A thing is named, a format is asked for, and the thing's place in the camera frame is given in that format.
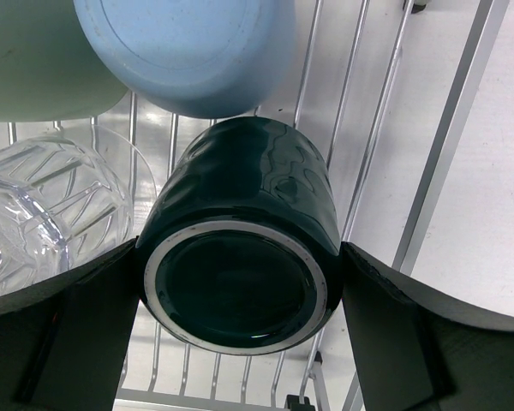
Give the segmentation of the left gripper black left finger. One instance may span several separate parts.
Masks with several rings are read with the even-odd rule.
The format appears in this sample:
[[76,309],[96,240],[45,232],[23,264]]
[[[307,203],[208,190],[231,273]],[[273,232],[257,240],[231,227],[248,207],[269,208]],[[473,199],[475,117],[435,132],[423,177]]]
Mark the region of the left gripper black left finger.
[[139,304],[134,242],[0,296],[0,410],[110,410]]

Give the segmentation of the dark green mug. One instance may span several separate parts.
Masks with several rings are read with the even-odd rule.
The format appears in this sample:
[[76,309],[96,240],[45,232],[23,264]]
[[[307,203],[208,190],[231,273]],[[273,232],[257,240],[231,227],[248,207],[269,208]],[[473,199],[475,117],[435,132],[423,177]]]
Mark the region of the dark green mug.
[[325,160],[291,126],[219,122],[179,159],[136,243],[141,299],[174,337],[263,355],[313,337],[342,294]]

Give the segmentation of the clear glass cup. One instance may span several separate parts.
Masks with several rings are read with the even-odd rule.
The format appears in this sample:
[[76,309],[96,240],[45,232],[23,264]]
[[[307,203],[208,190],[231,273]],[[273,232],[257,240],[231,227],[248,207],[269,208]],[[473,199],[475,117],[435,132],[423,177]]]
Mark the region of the clear glass cup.
[[142,153],[99,125],[53,130],[0,149],[0,296],[134,238],[156,198]]

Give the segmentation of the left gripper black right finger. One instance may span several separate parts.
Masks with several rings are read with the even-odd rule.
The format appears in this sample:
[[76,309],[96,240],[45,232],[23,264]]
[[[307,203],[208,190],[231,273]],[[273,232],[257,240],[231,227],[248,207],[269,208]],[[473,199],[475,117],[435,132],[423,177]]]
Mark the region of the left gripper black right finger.
[[344,315],[367,410],[514,410],[514,317],[342,245]]

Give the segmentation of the blue cup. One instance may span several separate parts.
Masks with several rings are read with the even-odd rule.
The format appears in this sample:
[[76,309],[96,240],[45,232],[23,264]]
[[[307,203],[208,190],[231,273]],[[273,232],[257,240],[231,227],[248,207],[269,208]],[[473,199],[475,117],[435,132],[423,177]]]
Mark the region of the blue cup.
[[296,50],[292,1],[76,1],[83,33],[128,88],[181,116],[246,113]]

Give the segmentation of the light green cup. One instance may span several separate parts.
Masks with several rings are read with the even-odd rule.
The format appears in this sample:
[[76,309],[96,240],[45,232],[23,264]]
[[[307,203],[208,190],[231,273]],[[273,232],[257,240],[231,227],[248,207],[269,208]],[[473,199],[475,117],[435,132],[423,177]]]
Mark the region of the light green cup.
[[127,87],[87,41],[71,1],[0,1],[0,122],[98,116]]

